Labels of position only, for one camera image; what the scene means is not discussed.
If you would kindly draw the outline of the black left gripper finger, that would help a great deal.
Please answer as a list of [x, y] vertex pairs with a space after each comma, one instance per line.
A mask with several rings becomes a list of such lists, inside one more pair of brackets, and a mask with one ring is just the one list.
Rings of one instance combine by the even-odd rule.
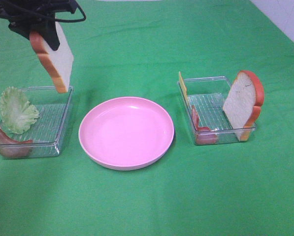
[[24, 38], [26, 38], [28, 40], [30, 39], [30, 32], [31, 32], [31, 25], [30, 24], [27, 24], [27, 23], [10, 23], [8, 25], [8, 28], [11, 31], [23, 36]]
[[39, 23], [33, 24], [31, 31], [39, 33], [53, 51], [58, 50], [60, 41], [57, 35], [55, 21], [42, 20]]

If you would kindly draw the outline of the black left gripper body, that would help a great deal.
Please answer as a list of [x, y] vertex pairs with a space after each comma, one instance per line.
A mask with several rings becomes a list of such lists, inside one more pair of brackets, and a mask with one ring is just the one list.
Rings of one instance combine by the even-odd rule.
[[58, 12], [74, 14], [75, 0], [0, 0], [0, 19], [11, 24], [40, 25], [42, 23], [76, 23], [76, 19], [59, 19]]

